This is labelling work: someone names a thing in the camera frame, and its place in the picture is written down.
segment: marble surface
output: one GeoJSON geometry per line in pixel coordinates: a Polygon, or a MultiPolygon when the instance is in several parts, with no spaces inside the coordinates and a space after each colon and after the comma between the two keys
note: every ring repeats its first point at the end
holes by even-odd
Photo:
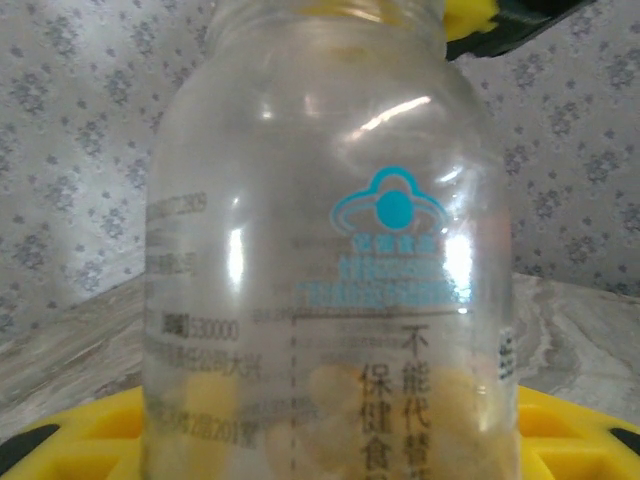
{"type": "MultiPolygon", "coordinates": [[[[0,440],[140,384],[143,282],[0,345],[0,440]]],[[[640,298],[514,276],[522,385],[640,424],[640,298]]]]}

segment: blue logo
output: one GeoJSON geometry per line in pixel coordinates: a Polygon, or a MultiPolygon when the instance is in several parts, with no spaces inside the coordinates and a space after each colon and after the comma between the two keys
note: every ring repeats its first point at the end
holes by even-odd
{"type": "Polygon", "coordinates": [[[331,223],[338,231],[351,234],[356,231],[351,218],[365,210],[373,211],[380,225],[394,232],[411,226],[419,214],[432,217],[432,232],[441,229],[447,221],[447,212],[442,205],[422,192],[413,175],[402,167],[383,168],[373,177],[366,190],[338,202],[331,212],[331,223]],[[382,185],[391,178],[402,180],[407,188],[383,190],[382,185]]]}

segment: glass jar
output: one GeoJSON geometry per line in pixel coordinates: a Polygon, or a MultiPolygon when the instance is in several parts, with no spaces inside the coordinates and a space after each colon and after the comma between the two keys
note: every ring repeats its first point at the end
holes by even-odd
{"type": "Polygon", "coordinates": [[[509,214],[443,1],[229,0],[149,177],[147,480],[517,480],[509,214]]]}

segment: floral wallpaper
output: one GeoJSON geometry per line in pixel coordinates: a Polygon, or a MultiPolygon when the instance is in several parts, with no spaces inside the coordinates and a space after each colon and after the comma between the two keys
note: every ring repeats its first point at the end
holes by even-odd
{"type": "MultiPolygon", "coordinates": [[[[149,148],[210,16],[205,0],[0,3],[0,343],[143,271],[149,148]]],[[[639,295],[636,0],[458,64],[499,126],[515,268],[639,295]]]]}

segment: patterned wall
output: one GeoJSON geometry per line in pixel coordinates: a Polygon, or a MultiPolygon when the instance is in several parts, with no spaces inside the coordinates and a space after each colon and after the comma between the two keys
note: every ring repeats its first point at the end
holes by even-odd
{"type": "MultiPolygon", "coordinates": [[[[0,343],[142,272],[149,146],[209,5],[0,3],[0,343]]],[[[459,61],[500,126],[517,270],[640,294],[639,45],[637,0],[602,0],[459,61]]]]}

